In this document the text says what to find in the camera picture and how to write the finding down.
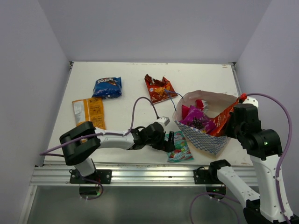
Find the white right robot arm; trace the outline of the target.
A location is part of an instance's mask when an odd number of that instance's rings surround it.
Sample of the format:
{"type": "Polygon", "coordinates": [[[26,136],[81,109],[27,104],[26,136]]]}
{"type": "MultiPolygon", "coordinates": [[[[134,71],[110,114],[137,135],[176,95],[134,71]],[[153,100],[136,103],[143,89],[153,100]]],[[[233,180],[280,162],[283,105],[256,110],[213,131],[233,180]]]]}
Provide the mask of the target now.
{"type": "Polygon", "coordinates": [[[233,170],[226,160],[210,163],[208,178],[222,182],[243,207],[249,224],[297,224],[296,216],[288,203],[282,171],[277,167],[282,158],[279,135],[272,129],[262,129],[258,109],[252,104],[237,104],[225,130],[237,139],[253,163],[259,191],[255,192],[233,170]]]}

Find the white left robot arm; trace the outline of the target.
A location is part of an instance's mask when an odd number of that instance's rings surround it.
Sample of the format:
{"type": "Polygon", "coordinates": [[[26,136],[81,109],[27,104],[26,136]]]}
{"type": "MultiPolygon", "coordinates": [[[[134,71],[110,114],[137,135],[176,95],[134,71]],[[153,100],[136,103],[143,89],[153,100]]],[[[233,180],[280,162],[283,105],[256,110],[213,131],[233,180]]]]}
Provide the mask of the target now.
{"type": "Polygon", "coordinates": [[[158,122],[147,127],[113,132],[94,127],[88,121],[61,135],[59,140],[66,165],[74,166],[86,183],[92,183],[97,178],[97,171],[90,157],[97,149],[140,150],[150,146],[167,153],[175,150],[174,132],[166,134],[164,126],[158,122]]]}

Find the teal Fox's candy bag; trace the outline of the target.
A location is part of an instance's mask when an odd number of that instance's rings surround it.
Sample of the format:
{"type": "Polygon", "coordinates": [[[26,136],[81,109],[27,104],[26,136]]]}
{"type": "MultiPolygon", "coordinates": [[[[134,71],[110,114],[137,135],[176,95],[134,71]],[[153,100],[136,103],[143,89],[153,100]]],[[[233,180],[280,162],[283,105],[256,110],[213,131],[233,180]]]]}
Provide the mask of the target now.
{"type": "MultiPolygon", "coordinates": [[[[169,134],[165,135],[165,140],[168,141],[169,134]]],[[[182,131],[174,132],[175,150],[168,153],[168,162],[183,162],[193,160],[193,156],[187,145],[186,138],[182,131]]]]}

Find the blue checkered paper bag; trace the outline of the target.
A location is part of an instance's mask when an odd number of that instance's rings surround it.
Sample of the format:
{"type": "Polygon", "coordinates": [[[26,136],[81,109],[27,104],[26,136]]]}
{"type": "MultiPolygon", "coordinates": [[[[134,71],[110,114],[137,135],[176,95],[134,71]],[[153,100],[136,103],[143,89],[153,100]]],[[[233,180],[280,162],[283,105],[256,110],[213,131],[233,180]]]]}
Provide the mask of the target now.
{"type": "Polygon", "coordinates": [[[224,93],[197,90],[186,93],[176,104],[176,111],[173,113],[172,120],[178,126],[180,131],[183,132],[184,136],[196,149],[216,155],[227,145],[229,141],[228,137],[214,137],[179,122],[182,119],[181,106],[195,106],[195,101],[198,99],[207,102],[207,115],[211,118],[215,118],[233,103],[237,102],[237,97],[224,93]]]}

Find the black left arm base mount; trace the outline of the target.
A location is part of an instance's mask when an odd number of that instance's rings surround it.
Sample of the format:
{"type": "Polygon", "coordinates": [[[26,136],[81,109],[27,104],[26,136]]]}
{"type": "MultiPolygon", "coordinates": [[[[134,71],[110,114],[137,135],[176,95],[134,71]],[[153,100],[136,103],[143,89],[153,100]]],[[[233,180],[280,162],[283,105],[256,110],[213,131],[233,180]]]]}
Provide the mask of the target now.
{"type": "Polygon", "coordinates": [[[112,170],[97,169],[93,174],[87,177],[81,177],[77,169],[70,169],[70,183],[71,184],[92,184],[100,182],[101,184],[110,184],[112,179],[112,170]]]}

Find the pink snack bag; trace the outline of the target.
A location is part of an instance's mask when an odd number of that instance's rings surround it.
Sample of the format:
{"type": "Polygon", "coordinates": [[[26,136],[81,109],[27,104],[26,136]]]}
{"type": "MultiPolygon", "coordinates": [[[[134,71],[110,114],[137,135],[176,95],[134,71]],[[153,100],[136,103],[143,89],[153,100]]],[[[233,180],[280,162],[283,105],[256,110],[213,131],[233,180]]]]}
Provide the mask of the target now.
{"type": "MultiPolygon", "coordinates": [[[[208,112],[208,103],[205,100],[197,99],[195,101],[196,108],[200,109],[202,112],[207,113],[208,112]]],[[[188,115],[190,106],[182,105],[182,119],[185,119],[185,117],[188,115]]]]}

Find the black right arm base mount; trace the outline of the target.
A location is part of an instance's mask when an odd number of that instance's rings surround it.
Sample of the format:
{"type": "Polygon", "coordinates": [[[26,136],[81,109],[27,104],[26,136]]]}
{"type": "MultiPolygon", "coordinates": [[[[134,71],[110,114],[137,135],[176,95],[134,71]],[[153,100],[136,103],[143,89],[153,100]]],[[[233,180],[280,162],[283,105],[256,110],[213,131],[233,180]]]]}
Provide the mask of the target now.
{"type": "Polygon", "coordinates": [[[214,179],[208,169],[203,166],[193,170],[193,179],[195,184],[222,184],[221,181],[214,179]]]}

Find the orange cream cassava chips bag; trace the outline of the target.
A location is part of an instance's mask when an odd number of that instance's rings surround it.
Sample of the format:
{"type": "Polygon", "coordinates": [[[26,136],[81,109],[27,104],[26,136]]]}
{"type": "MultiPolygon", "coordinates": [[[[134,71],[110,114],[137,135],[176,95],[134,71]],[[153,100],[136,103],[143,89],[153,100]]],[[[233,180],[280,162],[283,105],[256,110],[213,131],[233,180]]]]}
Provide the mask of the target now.
{"type": "Polygon", "coordinates": [[[227,107],[223,112],[221,112],[218,116],[212,119],[215,124],[215,128],[209,132],[209,135],[214,137],[220,137],[225,135],[225,128],[231,116],[231,113],[234,111],[234,106],[239,103],[239,98],[227,107]]]}

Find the purple grape candy bag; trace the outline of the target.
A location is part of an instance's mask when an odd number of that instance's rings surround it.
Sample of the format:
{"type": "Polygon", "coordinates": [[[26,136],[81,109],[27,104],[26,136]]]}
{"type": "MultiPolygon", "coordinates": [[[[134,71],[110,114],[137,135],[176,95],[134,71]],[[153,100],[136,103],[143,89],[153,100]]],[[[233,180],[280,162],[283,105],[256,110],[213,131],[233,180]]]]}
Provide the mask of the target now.
{"type": "Polygon", "coordinates": [[[216,128],[214,122],[202,110],[193,105],[189,107],[188,114],[180,123],[196,128],[204,133],[210,133],[216,128]]]}

